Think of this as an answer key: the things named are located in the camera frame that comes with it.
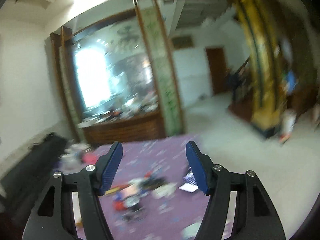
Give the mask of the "black sofa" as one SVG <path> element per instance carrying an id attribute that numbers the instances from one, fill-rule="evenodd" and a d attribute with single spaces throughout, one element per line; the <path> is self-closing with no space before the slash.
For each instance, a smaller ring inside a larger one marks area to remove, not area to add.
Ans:
<path id="1" fill-rule="evenodd" d="M 1 178 L 1 205 L 15 226 L 25 226 L 66 145 L 67 139 L 48 134 Z"/>

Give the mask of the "wooden sideboard cabinet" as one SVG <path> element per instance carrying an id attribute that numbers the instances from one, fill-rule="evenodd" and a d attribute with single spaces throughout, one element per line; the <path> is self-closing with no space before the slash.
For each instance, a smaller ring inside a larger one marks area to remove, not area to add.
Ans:
<path id="1" fill-rule="evenodd" d="M 104 121 L 82 129 L 88 143 L 93 145 L 135 142 L 165 138 L 164 121 L 160 111 L 139 114 L 129 119 Z"/>

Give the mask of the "gold pillar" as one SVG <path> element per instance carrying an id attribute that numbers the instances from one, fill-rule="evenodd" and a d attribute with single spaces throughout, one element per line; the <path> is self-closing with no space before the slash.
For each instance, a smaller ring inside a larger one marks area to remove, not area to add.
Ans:
<path id="1" fill-rule="evenodd" d="M 251 124 L 268 139 L 279 129 L 286 101 L 276 20 L 268 0 L 231 1 L 250 49 Z"/>

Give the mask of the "clear plastic bags pile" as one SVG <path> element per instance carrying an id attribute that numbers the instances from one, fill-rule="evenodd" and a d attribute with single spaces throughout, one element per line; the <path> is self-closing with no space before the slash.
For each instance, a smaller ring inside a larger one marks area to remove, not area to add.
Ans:
<path id="1" fill-rule="evenodd" d="M 63 166 L 66 168 L 74 168 L 81 165 L 83 157 L 86 153 L 92 150 L 91 144 L 78 143 L 71 144 L 65 148 L 64 153 L 60 155 L 59 159 Z"/>

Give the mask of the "brown wooden door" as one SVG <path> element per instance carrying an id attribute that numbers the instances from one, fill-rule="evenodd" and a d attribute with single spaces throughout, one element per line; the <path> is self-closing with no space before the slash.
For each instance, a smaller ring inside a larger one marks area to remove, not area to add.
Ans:
<path id="1" fill-rule="evenodd" d="M 213 95 L 225 93 L 227 87 L 227 65 L 222 47 L 206 48 L 212 82 Z"/>

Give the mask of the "purple floral tablecloth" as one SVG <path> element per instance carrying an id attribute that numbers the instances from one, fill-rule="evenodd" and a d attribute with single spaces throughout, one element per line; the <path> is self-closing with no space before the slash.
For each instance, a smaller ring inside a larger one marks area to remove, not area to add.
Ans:
<path id="1" fill-rule="evenodd" d="M 99 201 L 114 239 L 194 239 L 208 204 L 195 188 L 184 191 L 190 173 L 187 142 L 196 135 L 123 144 L 111 188 Z"/>

